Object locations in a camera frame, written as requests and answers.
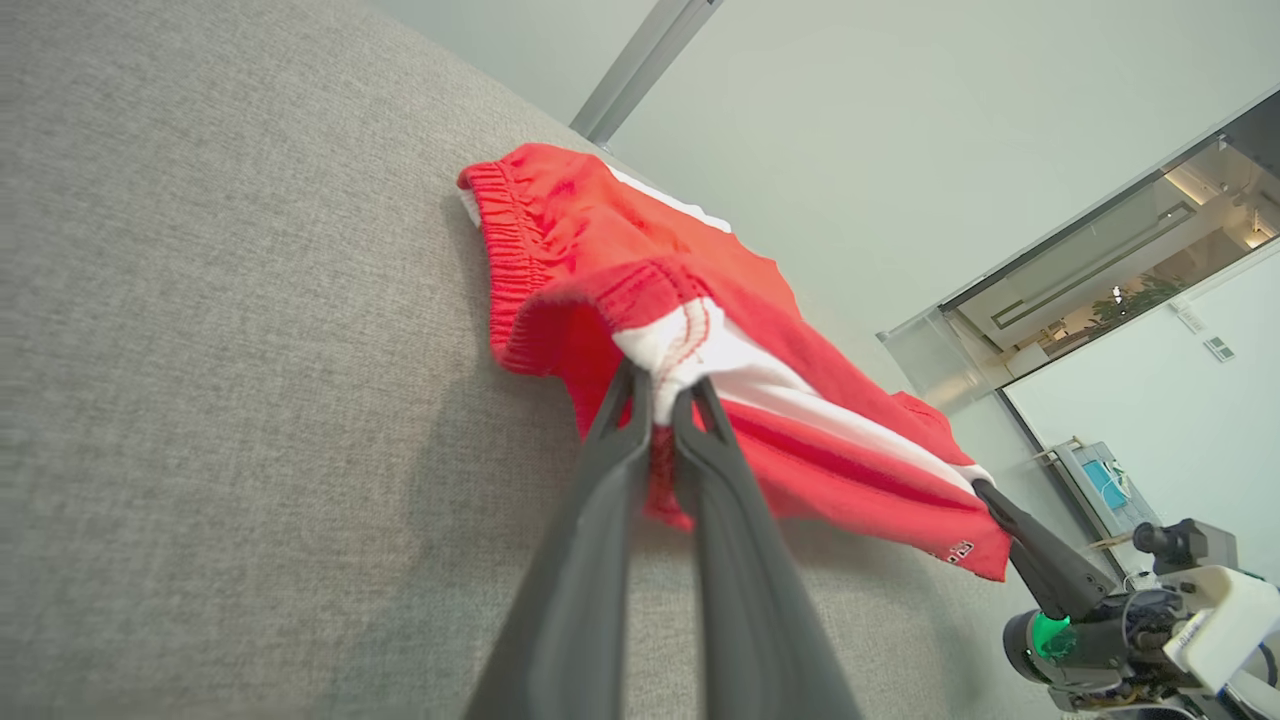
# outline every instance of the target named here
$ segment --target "green plant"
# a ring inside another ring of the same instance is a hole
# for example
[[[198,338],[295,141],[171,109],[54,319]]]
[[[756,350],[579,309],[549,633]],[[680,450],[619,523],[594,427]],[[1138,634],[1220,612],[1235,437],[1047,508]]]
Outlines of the green plant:
[[[1139,279],[1142,290],[1124,295],[1123,302],[1116,302],[1114,297],[1094,302],[1092,327],[1106,328],[1130,320],[1187,288],[1181,278],[1166,281],[1147,273]]]

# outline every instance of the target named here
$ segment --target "red fabric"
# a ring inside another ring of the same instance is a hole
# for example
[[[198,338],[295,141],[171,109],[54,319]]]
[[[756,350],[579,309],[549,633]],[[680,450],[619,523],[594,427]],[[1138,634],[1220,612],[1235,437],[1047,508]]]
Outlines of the red fabric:
[[[612,334],[713,299],[824,400],[972,465],[937,410],[890,396],[800,316],[777,265],[728,233],[613,178],[590,155],[525,145],[465,169],[492,269],[490,345],[504,368],[557,375],[586,433],[621,359]],[[919,547],[1002,580],[1010,539],[973,495],[794,419],[726,402],[771,507]],[[654,447],[648,510],[687,527],[671,493],[669,434]]]

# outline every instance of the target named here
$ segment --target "gray fabric surface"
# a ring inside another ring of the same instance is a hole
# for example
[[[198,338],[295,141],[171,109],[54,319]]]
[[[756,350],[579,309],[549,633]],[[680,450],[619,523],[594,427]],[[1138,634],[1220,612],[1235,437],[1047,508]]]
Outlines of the gray fabric surface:
[[[456,716],[576,437],[489,356],[452,183],[586,145],[349,3],[12,15],[0,715]],[[1051,716],[1025,591],[788,539],[868,717]],[[689,542],[639,544],[628,712],[692,716]]]

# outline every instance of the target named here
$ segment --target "blue object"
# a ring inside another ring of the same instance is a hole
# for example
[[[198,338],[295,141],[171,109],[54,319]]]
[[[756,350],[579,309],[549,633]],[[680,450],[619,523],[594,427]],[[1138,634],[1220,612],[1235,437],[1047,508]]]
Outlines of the blue object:
[[[1102,501],[1107,503],[1111,510],[1117,510],[1129,505],[1129,498],[1120,492],[1119,478],[1107,470],[1106,465],[1101,460],[1094,460],[1092,462],[1084,464],[1084,473],[1089,475],[1089,482],[1093,483],[1093,489],[1098,491],[1102,496]]]

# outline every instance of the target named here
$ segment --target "white wall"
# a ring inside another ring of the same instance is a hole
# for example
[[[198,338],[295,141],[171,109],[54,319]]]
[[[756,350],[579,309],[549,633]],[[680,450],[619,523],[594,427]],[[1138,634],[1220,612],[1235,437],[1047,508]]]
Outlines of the white wall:
[[[1208,331],[1166,306],[1009,386],[1042,445],[1106,442],[1161,520],[1235,533],[1240,562],[1280,579],[1280,247],[1184,293]],[[1217,361],[1202,341],[1236,354]]]
[[[655,0],[371,0],[568,124]]]
[[[727,0],[611,145],[900,386],[876,332],[1280,83],[1276,27],[1275,0]]]

